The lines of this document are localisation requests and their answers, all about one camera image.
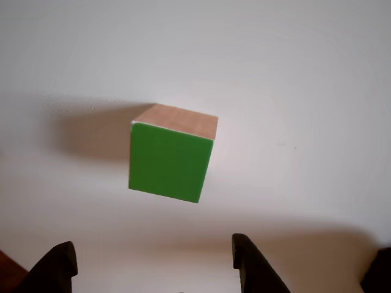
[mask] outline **white wall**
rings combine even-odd
[[[75,292],[239,292],[242,232],[293,292],[359,290],[359,259],[391,241],[390,12],[1,1],[0,249],[30,269],[72,240]],[[200,204],[127,189],[116,111],[151,102],[219,116]]]

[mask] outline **wooden surface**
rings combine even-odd
[[[0,293],[11,292],[27,274],[27,270],[0,251]]]
[[[216,116],[193,112],[177,107],[155,104],[133,120],[180,131],[207,139],[215,139]]]

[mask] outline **wooden cube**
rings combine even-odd
[[[217,120],[161,104],[134,119],[129,188],[198,203]]]

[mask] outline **white surface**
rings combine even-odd
[[[239,292],[242,232],[292,292],[360,292],[391,241],[390,12],[1,1],[0,249],[30,269],[73,241],[75,292]],[[127,189],[128,121],[105,112],[151,102],[219,117],[200,204]]]

